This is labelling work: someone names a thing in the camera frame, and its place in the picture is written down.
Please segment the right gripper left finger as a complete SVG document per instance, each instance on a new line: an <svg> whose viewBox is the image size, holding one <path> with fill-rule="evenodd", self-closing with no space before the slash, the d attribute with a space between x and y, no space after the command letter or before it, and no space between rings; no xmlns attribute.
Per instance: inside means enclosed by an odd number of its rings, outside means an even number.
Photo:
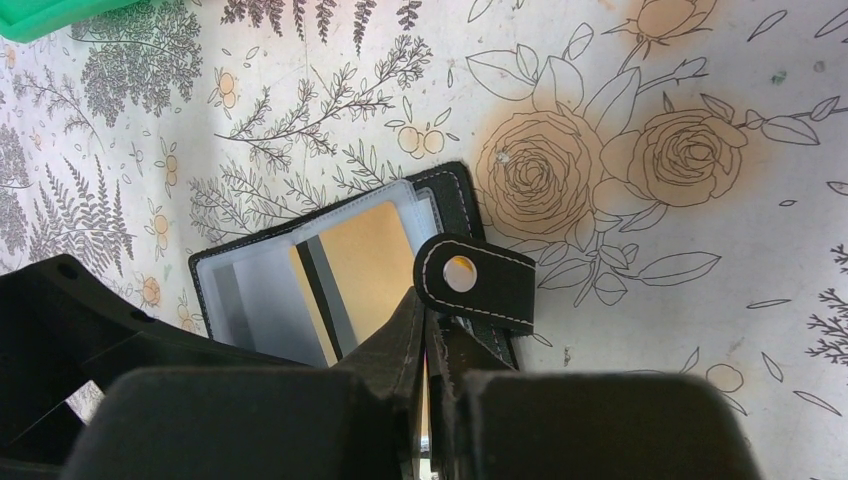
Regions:
<svg viewBox="0 0 848 480"><path fill-rule="evenodd" d="M120 377L64 479L413 479L425 308L408 292L329 369L146 368Z"/></svg>

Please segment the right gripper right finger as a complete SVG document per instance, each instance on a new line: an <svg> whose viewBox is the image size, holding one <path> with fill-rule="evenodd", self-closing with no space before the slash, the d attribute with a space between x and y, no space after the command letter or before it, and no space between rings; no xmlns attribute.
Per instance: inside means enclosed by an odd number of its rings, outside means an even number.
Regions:
<svg viewBox="0 0 848 480"><path fill-rule="evenodd" d="M719 392L688 375L532 373L426 319L432 466L443 479L757 479Z"/></svg>

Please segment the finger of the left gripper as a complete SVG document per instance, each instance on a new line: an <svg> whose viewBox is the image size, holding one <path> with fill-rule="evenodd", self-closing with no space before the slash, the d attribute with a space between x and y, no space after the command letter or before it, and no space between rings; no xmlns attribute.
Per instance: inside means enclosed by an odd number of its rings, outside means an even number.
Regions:
<svg viewBox="0 0 848 480"><path fill-rule="evenodd" d="M117 380L146 368L284 366L150 317L61 255L1 279L1 475L59 479Z"/></svg>

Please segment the black leather card holder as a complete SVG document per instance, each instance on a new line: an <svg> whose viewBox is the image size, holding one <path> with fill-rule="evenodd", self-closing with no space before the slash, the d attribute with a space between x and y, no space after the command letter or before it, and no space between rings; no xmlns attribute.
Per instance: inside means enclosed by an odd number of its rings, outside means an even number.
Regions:
<svg viewBox="0 0 848 480"><path fill-rule="evenodd" d="M487 243L468 168L393 180L189 260L209 336L328 367L416 293L508 365L534 331L535 262Z"/></svg>

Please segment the green plastic bin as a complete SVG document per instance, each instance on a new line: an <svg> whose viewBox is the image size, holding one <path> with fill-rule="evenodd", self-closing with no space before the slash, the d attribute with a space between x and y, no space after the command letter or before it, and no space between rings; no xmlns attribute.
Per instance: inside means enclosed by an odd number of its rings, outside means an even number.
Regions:
<svg viewBox="0 0 848 480"><path fill-rule="evenodd" d="M134 0L1 0L1 37L27 43Z"/></svg>

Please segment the floral table mat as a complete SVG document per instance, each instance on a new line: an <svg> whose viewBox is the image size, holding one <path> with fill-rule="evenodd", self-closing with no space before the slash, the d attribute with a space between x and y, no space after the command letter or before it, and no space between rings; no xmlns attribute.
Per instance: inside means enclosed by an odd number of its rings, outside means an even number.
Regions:
<svg viewBox="0 0 848 480"><path fill-rule="evenodd" d="M1 39L1 269L204 334L189 257L460 160L537 264L527 370L712 383L847 475L843 1L138 1Z"/></svg>

